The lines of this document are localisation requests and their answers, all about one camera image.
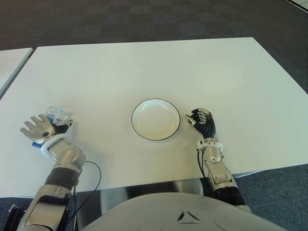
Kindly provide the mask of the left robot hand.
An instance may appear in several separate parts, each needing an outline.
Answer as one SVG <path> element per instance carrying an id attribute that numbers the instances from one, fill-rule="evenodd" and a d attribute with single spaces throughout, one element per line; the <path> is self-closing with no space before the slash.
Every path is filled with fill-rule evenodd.
<path id="1" fill-rule="evenodd" d="M 20 131 L 36 144 L 43 144 L 52 136 L 65 134 L 74 123 L 72 119 L 69 119 L 62 125 L 56 125 L 44 114 L 40 114 L 38 117 L 32 116 L 30 119 L 32 121 L 25 121 L 26 128 L 22 127 Z"/>

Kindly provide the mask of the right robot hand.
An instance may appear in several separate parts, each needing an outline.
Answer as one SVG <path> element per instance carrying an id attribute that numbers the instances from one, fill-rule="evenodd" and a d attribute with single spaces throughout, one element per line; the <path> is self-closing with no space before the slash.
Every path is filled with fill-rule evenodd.
<path id="1" fill-rule="evenodd" d="M 187 122 L 192 125 L 204 139 L 216 138 L 216 126 L 212 114 L 204 109 L 197 108 L 191 111 L 191 115 L 185 115 Z"/>

